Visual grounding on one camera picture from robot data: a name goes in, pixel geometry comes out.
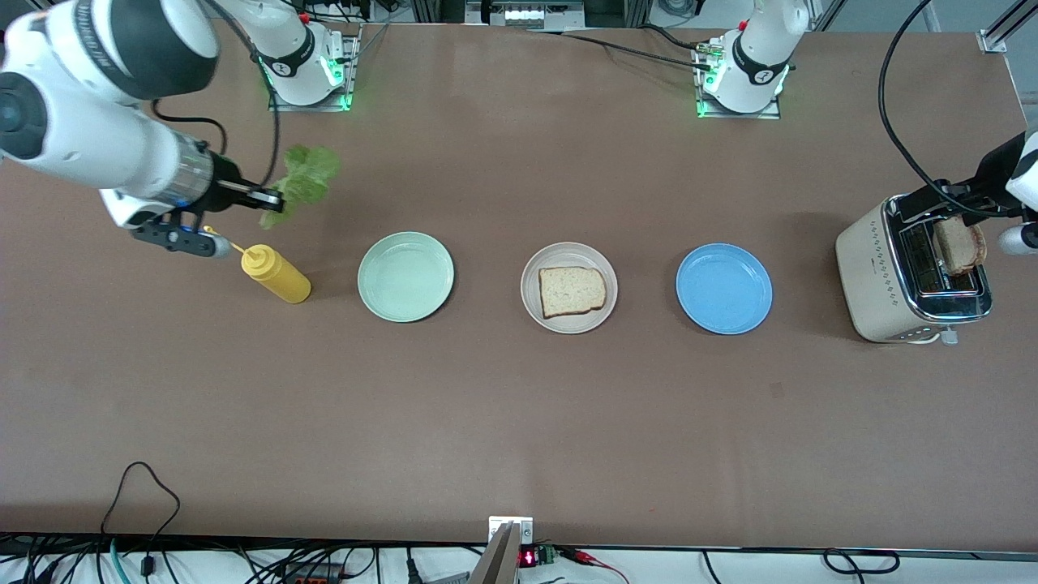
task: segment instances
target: green led light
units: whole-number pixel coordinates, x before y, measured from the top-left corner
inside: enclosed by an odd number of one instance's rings
[[[334,59],[321,59],[321,67],[325,69],[329,83],[338,85],[343,82],[343,65],[335,62]]]

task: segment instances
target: blue plate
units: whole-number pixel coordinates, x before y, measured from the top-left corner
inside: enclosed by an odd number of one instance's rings
[[[681,261],[678,302],[703,329],[741,335],[768,316],[771,278],[749,251],[729,243],[710,243]]]

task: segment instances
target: lettuce leaf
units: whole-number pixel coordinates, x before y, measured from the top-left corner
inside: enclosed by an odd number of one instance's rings
[[[264,211],[260,226],[269,229],[292,217],[300,203],[312,204],[328,194],[328,180],[338,174],[338,155],[325,146],[306,147],[296,144],[284,152],[288,174],[272,184],[281,192],[284,210],[280,213]]]

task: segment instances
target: plate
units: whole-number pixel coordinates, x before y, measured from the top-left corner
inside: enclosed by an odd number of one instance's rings
[[[364,253],[357,271],[360,300],[392,323],[414,323],[436,312],[450,296],[454,260],[442,243],[424,232],[394,232]]]
[[[749,251],[729,243],[710,243],[681,261],[678,302],[703,329],[741,335],[768,316],[771,278]]]
[[[538,277],[538,271],[544,268],[570,267],[595,268],[602,272],[602,276],[605,278],[605,306],[588,314],[544,318],[544,311],[541,308],[541,279]],[[522,304],[534,321],[548,331],[563,335],[579,335],[595,329],[609,318],[612,308],[617,306],[619,285],[617,272],[612,270],[612,266],[609,265],[605,255],[582,243],[564,242],[553,243],[534,253],[534,256],[526,262],[525,269],[522,270],[519,289],[522,291]]]

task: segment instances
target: toast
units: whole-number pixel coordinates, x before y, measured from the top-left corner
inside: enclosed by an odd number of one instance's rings
[[[545,319],[588,314],[605,307],[605,278],[597,269],[544,268],[537,275]]]
[[[966,226],[957,215],[933,224],[933,243],[949,275],[962,275],[987,258],[987,242],[979,225]]]

